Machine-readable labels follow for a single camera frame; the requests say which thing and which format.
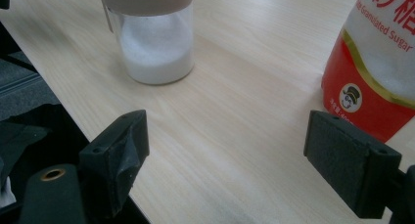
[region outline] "gold stripe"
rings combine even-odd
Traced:
[[[400,96],[395,95],[394,93],[387,90],[384,86],[382,86],[373,76],[370,74],[369,70],[364,65],[364,62],[360,56],[359,51],[357,50],[356,44],[354,44],[353,40],[351,39],[350,35],[345,29],[342,29],[342,38],[345,42],[348,50],[351,53],[351,58],[354,61],[354,65],[356,66],[357,71],[362,76],[364,81],[382,98],[386,101],[398,104],[410,109],[415,109],[415,101],[402,98]]]

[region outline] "jar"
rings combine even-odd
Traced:
[[[165,84],[191,71],[192,0],[102,1],[132,78],[146,84]]]

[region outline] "red and white package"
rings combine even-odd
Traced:
[[[414,47],[415,0],[357,0],[323,75],[324,107],[387,142],[415,115]]]

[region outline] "wooden table surface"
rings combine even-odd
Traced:
[[[127,75],[100,0],[11,0],[0,21],[89,140],[147,111],[131,196],[153,223],[388,223],[358,219],[302,154],[355,1],[194,0],[195,67],[163,86]]]

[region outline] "white powder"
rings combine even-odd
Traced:
[[[193,67],[193,31],[189,8],[156,17],[125,17],[119,44],[128,73],[140,82],[164,84],[185,76]]]

